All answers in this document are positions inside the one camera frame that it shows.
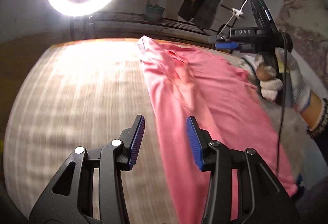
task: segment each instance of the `pink cloth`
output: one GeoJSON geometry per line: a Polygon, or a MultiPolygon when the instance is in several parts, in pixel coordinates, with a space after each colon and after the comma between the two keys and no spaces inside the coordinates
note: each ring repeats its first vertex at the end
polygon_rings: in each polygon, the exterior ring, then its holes
{"type": "MultiPolygon", "coordinates": [[[[255,148],[276,169],[277,134],[263,111],[248,73],[222,56],[196,47],[181,48],[138,41],[167,183],[180,224],[199,224],[205,207],[209,173],[195,165],[186,134],[186,120],[195,116],[201,129],[227,147],[255,148]]],[[[279,180],[289,195],[296,191],[282,150],[279,180]]],[[[237,178],[232,182],[232,219],[238,210],[237,178]]]]}

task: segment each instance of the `wrist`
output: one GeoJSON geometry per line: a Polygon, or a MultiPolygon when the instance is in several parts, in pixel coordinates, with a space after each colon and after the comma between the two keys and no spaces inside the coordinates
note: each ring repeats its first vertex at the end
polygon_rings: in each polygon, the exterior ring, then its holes
{"type": "Polygon", "coordinates": [[[319,117],[317,123],[312,127],[312,130],[308,128],[307,133],[310,135],[312,139],[318,138],[318,136],[326,130],[328,123],[328,100],[326,98],[323,99],[323,111],[321,116],[319,117]]]}
{"type": "Polygon", "coordinates": [[[316,128],[323,114],[323,100],[313,91],[310,92],[309,105],[300,112],[301,117],[305,120],[310,130],[316,128]]]}
{"type": "Polygon", "coordinates": [[[294,110],[300,114],[305,111],[311,104],[311,96],[311,89],[304,81],[293,86],[294,110]]]}

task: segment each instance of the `wall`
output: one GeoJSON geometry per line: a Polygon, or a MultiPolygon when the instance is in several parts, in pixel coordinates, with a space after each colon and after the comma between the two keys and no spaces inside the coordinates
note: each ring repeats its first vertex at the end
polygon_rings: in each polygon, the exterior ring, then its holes
{"type": "Polygon", "coordinates": [[[295,51],[319,77],[308,78],[312,87],[326,95],[320,81],[328,87],[328,0],[284,0],[276,24],[291,35],[295,51]]]}
{"type": "Polygon", "coordinates": [[[68,20],[48,0],[0,0],[0,43],[40,32],[56,33],[69,27],[68,20]]]}

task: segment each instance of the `bed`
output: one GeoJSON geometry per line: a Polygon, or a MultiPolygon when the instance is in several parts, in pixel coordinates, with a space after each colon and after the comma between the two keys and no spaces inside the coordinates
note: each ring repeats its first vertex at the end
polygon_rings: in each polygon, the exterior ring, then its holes
{"type": "MultiPolygon", "coordinates": [[[[77,146],[102,147],[142,114],[146,127],[137,165],[128,174],[122,173],[130,222],[178,223],[136,41],[98,39],[57,44],[28,74],[13,105],[4,145],[6,188],[25,216],[77,146]]],[[[234,66],[243,65],[238,57],[204,51],[224,55],[234,66]]],[[[278,130],[280,108],[266,101],[262,106],[278,130]]],[[[286,111],[286,119],[282,143],[296,178],[302,169],[305,124],[292,110],[286,111]]],[[[99,218],[96,194],[97,173],[93,200],[94,216],[99,218]]]]}

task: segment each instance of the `white work glove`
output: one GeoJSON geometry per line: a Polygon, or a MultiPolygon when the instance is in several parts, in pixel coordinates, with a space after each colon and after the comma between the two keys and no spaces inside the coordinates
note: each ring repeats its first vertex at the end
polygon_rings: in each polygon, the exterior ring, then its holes
{"type": "MultiPolygon", "coordinates": [[[[276,48],[276,56],[284,62],[284,49],[276,48]]],[[[269,101],[274,101],[278,91],[283,88],[283,82],[276,78],[277,72],[273,67],[264,64],[264,59],[261,55],[255,57],[254,63],[256,76],[260,80],[262,96],[269,101]]],[[[304,82],[298,63],[290,52],[287,52],[287,68],[289,69],[292,82],[293,108],[300,113],[310,104],[311,90],[304,82]]]]}

